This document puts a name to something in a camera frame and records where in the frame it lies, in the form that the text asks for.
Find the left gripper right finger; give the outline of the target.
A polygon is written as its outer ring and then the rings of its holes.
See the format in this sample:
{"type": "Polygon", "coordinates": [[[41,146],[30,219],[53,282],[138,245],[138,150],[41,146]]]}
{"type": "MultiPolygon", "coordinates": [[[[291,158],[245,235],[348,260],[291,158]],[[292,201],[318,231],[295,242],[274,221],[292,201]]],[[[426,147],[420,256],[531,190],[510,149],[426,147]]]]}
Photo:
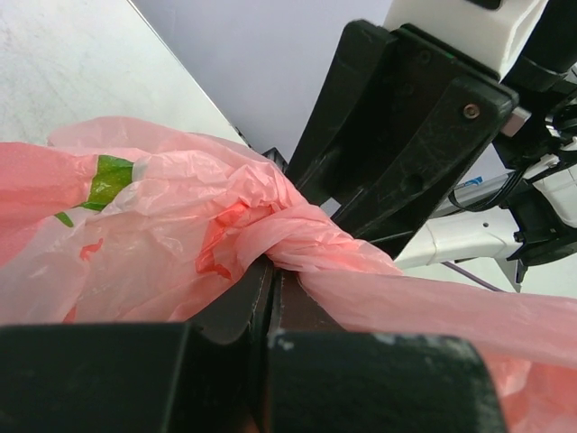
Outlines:
{"type": "Polygon", "coordinates": [[[293,272],[274,285],[267,347],[271,432],[505,432],[473,346],[428,334],[348,332],[293,272]]]}

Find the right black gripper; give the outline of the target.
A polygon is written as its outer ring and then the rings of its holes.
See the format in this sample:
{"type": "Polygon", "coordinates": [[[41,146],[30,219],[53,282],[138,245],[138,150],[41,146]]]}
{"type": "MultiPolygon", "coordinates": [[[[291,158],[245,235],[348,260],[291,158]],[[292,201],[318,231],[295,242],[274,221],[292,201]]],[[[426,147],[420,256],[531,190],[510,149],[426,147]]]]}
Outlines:
{"type": "Polygon", "coordinates": [[[357,198],[335,222],[396,258],[507,122],[518,94],[494,72],[405,24],[343,28],[286,170],[312,204],[333,194],[352,126],[374,134],[357,198]]]}

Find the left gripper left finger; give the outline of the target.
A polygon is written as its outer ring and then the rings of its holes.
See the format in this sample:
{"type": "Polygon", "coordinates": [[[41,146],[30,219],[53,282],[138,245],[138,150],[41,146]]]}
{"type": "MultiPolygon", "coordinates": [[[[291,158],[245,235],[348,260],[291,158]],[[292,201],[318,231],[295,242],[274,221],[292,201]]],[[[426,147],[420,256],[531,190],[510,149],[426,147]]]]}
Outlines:
{"type": "Polygon", "coordinates": [[[255,432],[273,266],[181,322],[4,326],[4,432],[255,432]]]}

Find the pink plastic bag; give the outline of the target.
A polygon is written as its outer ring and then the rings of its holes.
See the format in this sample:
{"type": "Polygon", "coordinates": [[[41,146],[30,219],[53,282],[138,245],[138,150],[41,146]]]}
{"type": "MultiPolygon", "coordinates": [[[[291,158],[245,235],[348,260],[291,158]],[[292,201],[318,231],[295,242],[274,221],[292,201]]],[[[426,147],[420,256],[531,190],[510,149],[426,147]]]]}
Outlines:
{"type": "Polygon", "coordinates": [[[248,147],[128,117],[1,146],[1,321],[182,321],[261,255],[352,331],[471,341],[513,432],[576,429],[576,302],[406,277],[248,147]]]}

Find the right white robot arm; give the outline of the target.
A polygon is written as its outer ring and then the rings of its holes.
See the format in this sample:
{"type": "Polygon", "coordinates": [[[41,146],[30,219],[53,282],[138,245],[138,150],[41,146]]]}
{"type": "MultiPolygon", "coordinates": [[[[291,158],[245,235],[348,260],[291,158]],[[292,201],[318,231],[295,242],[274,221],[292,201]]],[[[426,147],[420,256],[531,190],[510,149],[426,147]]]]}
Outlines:
{"type": "Polygon", "coordinates": [[[576,4],[395,1],[343,28],[288,164],[404,268],[576,251],[576,4]]]}

